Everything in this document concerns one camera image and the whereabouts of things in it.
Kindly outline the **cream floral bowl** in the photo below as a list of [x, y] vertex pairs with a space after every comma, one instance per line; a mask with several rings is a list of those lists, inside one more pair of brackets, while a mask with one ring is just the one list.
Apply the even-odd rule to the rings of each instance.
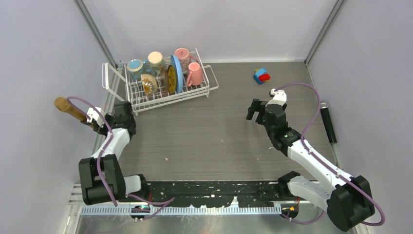
[[157, 92], [158, 85], [154, 76], [150, 74], [142, 74], [141, 81], [146, 96], [154, 95]]

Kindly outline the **yellow patterned plate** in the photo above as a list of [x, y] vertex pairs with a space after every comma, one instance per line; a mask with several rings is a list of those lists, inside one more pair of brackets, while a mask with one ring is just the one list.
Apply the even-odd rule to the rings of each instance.
[[170, 95], [175, 94], [176, 82], [177, 82], [177, 77], [176, 77], [175, 69], [172, 65], [169, 65], [167, 68], [167, 83], [168, 83], [168, 93]]

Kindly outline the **gold microphone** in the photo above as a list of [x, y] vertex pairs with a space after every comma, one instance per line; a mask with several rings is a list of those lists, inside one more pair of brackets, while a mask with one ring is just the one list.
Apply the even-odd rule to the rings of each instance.
[[93, 124], [88, 123], [87, 119], [88, 116], [86, 113], [84, 113], [82, 110], [79, 110], [77, 107], [75, 107], [73, 104], [71, 104], [66, 98], [64, 97], [57, 97], [54, 100], [54, 106], [60, 110], [61, 112], [67, 113], [80, 121], [80, 123], [87, 125], [91, 127], [92, 129], [94, 128]]

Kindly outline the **blue plate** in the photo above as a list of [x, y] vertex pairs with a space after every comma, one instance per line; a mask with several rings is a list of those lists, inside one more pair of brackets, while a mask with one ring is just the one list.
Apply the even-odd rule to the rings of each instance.
[[170, 63], [175, 70], [175, 76], [176, 76], [175, 93], [179, 94], [183, 91], [184, 81], [185, 81], [181, 63], [176, 55], [171, 55]]

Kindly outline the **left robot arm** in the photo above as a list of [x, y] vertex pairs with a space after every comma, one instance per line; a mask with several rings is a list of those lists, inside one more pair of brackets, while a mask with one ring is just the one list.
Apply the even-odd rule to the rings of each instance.
[[150, 188], [142, 174], [124, 176], [118, 159], [123, 149], [136, 134], [136, 121], [131, 103], [122, 101], [114, 105], [114, 113], [99, 117], [93, 108], [88, 110], [94, 131], [105, 136], [104, 143], [79, 164], [82, 198], [86, 205], [111, 202], [126, 202], [131, 196], [143, 202], [150, 196]]

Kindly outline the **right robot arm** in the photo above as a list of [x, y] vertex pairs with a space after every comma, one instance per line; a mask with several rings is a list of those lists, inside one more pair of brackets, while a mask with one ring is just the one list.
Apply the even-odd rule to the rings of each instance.
[[366, 178], [354, 177], [326, 160], [301, 134], [288, 126], [286, 104], [253, 99], [247, 120], [258, 113], [256, 122], [263, 125], [273, 147], [304, 167], [318, 182], [314, 183], [291, 171], [278, 179], [278, 194], [284, 200], [298, 196], [327, 213], [341, 231], [348, 231], [375, 214]]

